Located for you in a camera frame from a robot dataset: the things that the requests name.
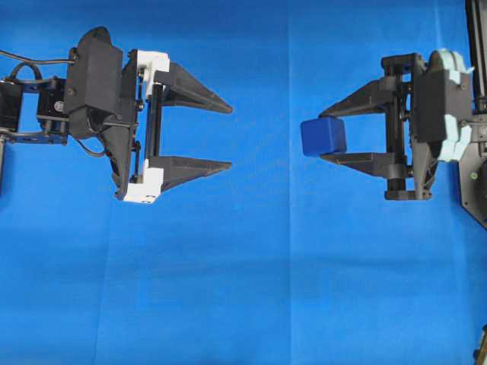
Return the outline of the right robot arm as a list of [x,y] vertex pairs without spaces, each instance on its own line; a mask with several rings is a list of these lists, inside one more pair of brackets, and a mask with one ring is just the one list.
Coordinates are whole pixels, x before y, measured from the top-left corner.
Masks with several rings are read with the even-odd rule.
[[[334,122],[329,144],[317,156],[387,180],[387,200],[429,200],[441,161],[462,159],[485,126],[486,3],[467,1],[471,66],[449,49],[435,50],[425,61],[418,53],[384,57],[384,76],[367,83],[325,109],[319,119]],[[383,113],[384,153],[346,151],[342,117]]]

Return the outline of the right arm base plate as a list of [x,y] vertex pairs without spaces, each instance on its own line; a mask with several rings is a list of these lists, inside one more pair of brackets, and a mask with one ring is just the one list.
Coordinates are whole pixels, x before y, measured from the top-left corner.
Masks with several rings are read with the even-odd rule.
[[474,153],[459,162],[463,208],[486,229],[486,159]]

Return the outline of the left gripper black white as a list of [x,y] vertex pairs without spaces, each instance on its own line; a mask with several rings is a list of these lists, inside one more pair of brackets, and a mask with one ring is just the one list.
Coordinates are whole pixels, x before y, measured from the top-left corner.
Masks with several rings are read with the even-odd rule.
[[233,109],[163,52],[134,49],[122,72],[112,125],[112,179],[123,202],[152,204],[175,186],[231,168],[231,162],[158,156],[162,106]]

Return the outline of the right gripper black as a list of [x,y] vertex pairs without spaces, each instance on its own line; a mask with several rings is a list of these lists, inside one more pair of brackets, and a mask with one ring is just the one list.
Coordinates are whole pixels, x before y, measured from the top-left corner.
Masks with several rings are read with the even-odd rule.
[[330,163],[387,179],[387,200],[429,200],[436,172],[436,158],[417,136],[415,82],[426,71],[418,53],[381,60],[386,76],[367,83],[319,117],[384,113],[388,153],[322,154]]

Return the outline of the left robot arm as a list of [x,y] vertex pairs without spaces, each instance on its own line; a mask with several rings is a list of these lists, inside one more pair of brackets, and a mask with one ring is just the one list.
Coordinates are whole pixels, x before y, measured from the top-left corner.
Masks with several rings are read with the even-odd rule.
[[60,144],[98,140],[112,169],[115,196],[153,203],[162,192],[228,170],[226,161],[163,156],[162,112],[184,106],[217,113],[231,107],[164,52],[132,50],[92,40],[71,49],[64,78],[42,76],[39,62],[21,59],[1,80],[1,142]]

